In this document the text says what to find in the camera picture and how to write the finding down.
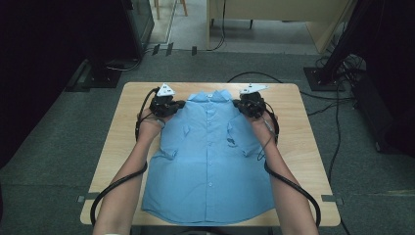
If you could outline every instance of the chair leg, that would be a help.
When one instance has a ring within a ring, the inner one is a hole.
[[[187,17],[186,0],[180,0],[180,1],[181,1],[181,3],[183,4],[184,15]]]
[[[160,19],[160,8],[159,8],[159,0],[155,0],[155,6],[157,11],[157,20]]]

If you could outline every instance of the wooden table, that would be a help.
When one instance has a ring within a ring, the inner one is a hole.
[[[198,93],[202,90],[210,92],[219,89],[227,89],[234,99],[239,99],[239,90],[248,86],[247,83],[191,82],[171,82],[168,85],[176,92],[174,100],[186,100],[191,93]],[[103,191],[110,184],[116,172],[130,154],[135,143],[134,128],[137,113],[147,93],[158,86],[161,86],[161,83],[129,82],[124,86],[101,158],[89,188],[90,194]],[[260,94],[278,115],[281,129],[278,142],[280,152],[300,185],[319,204],[322,213],[321,226],[337,226],[340,223],[340,216],[336,203],[322,201],[321,196],[332,195],[332,190],[297,86],[294,84],[269,84],[269,88],[260,91]],[[159,147],[159,143],[160,137],[157,137],[151,146],[148,162],[150,162],[151,156]],[[172,225],[145,211],[141,211],[147,172],[143,175],[139,205],[133,218],[133,224]],[[91,223],[89,212],[92,203],[92,199],[86,200],[83,206],[80,220],[84,224]],[[244,222],[231,224],[231,226],[278,225],[279,221],[275,210],[267,211]]]
[[[223,1],[207,0],[208,49],[210,20],[223,18]],[[356,0],[226,0],[225,19],[306,22],[318,53],[324,53],[355,3]]]

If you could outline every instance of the blue shirt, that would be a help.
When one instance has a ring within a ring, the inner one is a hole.
[[[142,210],[181,225],[212,226],[274,208],[261,146],[227,90],[192,94],[161,131]]]

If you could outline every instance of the table top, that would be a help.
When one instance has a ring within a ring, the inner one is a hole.
[[[190,94],[200,91],[211,92],[227,89],[234,99],[239,99],[239,91],[246,88],[248,83],[200,83],[200,82],[169,82],[168,85],[176,92],[174,100],[186,100]],[[322,195],[333,195],[326,172],[318,152],[308,117],[300,96],[299,89],[294,84],[267,84],[266,90],[259,93],[278,116],[280,135],[278,148],[287,166],[296,177],[301,187],[317,201],[321,210],[320,226],[337,226],[340,215],[336,203],[323,202]],[[146,95],[151,89],[160,87],[158,82],[129,82],[125,84],[115,110],[107,140],[101,158],[97,164],[94,177],[88,193],[103,191],[112,181],[117,171],[130,154],[134,144],[134,128],[137,113]],[[153,142],[148,156],[151,156],[160,145],[160,136]],[[133,218],[134,225],[173,225],[145,211],[141,211],[142,198],[147,180],[147,171],[143,175],[143,184],[137,211]],[[80,220],[91,224],[89,213],[93,200],[85,200]],[[230,224],[230,226],[278,226],[279,220],[275,210],[267,211],[252,219]]]

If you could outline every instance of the person's right arm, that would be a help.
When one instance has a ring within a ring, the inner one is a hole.
[[[272,120],[267,112],[264,113],[263,117],[272,126]],[[299,184],[281,157],[278,147],[274,142],[274,136],[268,130],[264,120],[262,118],[249,118],[249,121],[257,139],[262,147],[264,147],[266,162],[269,168],[294,183]],[[270,181],[275,209],[280,219],[283,234],[318,234],[307,198],[291,186],[271,175]]]

